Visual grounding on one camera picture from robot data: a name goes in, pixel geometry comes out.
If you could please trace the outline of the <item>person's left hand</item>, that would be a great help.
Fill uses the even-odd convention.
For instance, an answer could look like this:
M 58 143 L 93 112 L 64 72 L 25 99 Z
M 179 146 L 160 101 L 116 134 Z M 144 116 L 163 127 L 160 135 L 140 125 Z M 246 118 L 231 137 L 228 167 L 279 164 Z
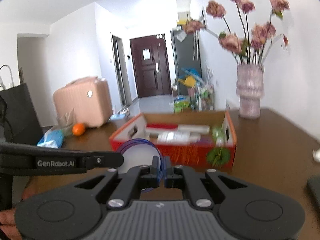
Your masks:
M 22 200 L 26 200 L 36 193 L 36 183 L 30 178 L 22 192 Z M 22 239 L 16 226 L 15 213 L 15 207 L 1 211 L 1 232 L 3 232 L 8 239 Z

